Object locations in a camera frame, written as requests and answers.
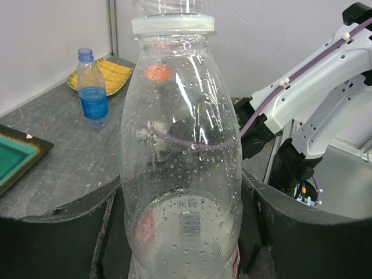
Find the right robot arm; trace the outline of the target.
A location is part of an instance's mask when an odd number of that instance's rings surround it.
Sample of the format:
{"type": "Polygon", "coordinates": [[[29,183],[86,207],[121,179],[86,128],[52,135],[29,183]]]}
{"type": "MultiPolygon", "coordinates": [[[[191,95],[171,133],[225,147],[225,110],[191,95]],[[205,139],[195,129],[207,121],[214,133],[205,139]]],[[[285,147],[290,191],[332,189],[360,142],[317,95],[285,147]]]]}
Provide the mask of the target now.
{"type": "Polygon", "coordinates": [[[321,104],[274,156],[269,185],[307,203],[320,203],[320,189],[307,183],[327,147],[371,101],[371,8],[357,2],[342,14],[343,25],[315,53],[270,86],[239,101],[235,112],[245,159],[282,134],[308,105],[321,104]]]}

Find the blue label plastic bottle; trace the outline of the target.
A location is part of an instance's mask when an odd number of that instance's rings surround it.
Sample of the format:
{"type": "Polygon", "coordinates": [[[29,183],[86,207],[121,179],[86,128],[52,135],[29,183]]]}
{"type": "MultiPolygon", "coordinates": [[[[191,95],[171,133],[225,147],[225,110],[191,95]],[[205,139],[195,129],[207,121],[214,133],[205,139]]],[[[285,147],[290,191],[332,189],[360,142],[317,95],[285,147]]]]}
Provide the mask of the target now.
{"type": "Polygon", "coordinates": [[[77,91],[83,115],[95,129],[105,127],[109,121],[105,80],[90,48],[78,50],[77,91]]]}

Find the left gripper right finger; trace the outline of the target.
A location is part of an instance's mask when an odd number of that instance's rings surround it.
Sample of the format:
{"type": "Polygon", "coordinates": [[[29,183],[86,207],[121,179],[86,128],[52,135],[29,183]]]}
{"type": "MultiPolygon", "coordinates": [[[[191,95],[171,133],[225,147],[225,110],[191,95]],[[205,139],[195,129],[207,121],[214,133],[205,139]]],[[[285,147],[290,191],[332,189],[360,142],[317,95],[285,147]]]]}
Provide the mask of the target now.
{"type": "Polygon", "coordinates": [[[371,219],[306,206],[242,176],[239,271],[249,278],[371,278],[371,219]]]}

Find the white cap clear bottle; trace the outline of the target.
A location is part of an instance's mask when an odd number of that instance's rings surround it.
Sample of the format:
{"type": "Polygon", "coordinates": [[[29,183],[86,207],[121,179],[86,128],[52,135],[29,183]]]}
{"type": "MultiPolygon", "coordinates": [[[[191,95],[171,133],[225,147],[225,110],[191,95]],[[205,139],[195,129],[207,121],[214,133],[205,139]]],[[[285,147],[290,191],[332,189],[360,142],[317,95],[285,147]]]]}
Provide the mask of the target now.
{"type": "Polygon", "coordinates": [[[204,1],[134,1],[139,59],[121,121],[124,225],[135,278],[236,278],[242,223],[242,149],[232,100],[209,51],[204,1]],[[169,44],[171,78],[144,76],[146,48],[169,44]],[[136,139],[167,128],[170,156],[136,139]]]}

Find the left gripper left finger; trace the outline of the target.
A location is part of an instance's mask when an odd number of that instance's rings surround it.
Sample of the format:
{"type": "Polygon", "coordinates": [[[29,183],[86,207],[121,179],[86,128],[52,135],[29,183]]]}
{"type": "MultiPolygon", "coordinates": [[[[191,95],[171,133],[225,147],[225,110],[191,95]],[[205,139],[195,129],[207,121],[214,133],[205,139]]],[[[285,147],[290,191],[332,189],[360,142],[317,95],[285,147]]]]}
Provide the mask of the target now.
{"type": "Polygon", "coordinates": [[[120,179],[41,216],[1,217],[1,278],[124,278],[120,179]]]}

